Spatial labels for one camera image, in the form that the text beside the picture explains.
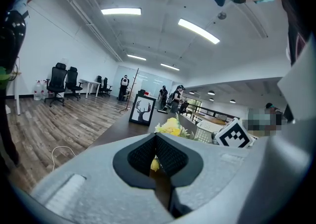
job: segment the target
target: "round ceiling lamp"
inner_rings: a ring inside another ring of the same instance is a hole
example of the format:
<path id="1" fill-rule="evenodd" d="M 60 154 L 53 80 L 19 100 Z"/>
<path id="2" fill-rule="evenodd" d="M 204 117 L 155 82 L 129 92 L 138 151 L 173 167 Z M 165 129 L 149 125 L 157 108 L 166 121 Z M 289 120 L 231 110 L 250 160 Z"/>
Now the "round ceiling lamp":
<path id="1" fill-rule="evenodd" d="M 224 20 L 227 17 L 227 15 L 225 12 L 222 11 L 221 13 L 218 13 L 217 17 L 220 20 Z"/>

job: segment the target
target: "plastic basket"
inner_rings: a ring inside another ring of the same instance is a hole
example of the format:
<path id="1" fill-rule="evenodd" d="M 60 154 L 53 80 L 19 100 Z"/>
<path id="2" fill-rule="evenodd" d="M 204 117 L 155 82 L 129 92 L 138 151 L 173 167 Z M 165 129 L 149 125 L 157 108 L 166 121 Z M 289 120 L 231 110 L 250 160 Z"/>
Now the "plastic basket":
<path id="1" fill-rule="evenodd" d="M 212 142 L 212 132 L 218 132 L 222 129 L 222 126 L 214 124 L 212 122 L 202 120 L 197 124 L 197 133 L 195 139 L 204 143 L 213 143 Z"/>

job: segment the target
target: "deer antler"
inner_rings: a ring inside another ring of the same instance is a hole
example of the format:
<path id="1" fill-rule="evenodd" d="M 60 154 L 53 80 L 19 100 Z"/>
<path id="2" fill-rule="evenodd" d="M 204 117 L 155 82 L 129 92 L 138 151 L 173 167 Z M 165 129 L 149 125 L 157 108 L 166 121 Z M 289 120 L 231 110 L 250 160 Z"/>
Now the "deer antler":
<path id="1" fill-rule="evenodd" d="M 143 111 L 143 113 L 145 113 L 145 112 L 150 112 L 151 111 L 151 105 L 148 103 L 148 111 L 145 111 L 145 108 L 144 108 L 144 111 Z"/>
<path id="2" fill-rule="evenodd" d="M 136 108 L 136 110 L 138 111 L 138 113 L 140 113 L 141 111 L 140 111 L 140 109 L 138 109 L 138 107 L 139 107 L 139 103 L 141 102 L 141 100 L 140 101 L 138 101 L 138 102 L 136 102 L 136 106 L 135 106 L 135 108 Z"/>

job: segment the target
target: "chair headrest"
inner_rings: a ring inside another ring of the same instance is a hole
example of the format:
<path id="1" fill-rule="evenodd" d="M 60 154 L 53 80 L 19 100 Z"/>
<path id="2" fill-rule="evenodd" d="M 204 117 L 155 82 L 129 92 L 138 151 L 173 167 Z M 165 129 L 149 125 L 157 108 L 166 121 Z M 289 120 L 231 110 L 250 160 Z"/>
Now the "chair headrest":
<path id="1" fill-rule="evenodd" d="M 63 64 L 63 63 L 58 62 L 58 63 L 56 64 L 56 68 L 66 69 L 66 65 Z"/>
<path id="2" fill-rule="evenodd" d="M 70 71 L 73 71 L 73 72 L 77 72 L 77 68 L 74 68 L 74 67 L 70 67 L 69 70 L 70 70 Z"/>

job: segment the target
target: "white shirt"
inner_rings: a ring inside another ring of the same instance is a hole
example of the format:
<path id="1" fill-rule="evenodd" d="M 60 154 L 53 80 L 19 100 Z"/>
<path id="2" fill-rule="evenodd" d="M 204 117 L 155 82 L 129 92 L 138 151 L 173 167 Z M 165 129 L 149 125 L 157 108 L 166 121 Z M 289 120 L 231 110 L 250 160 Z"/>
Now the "white shirt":
<path id="1" fill-rule="evenodd" d="M 23 14 L 28 10 L 27 2 L 28 0 L 15 0 L 12 10 L 18 11 L 23 16 Z M 26 26 L 28 25 L 29 18 L 30 16 L 24 18 Z"/>

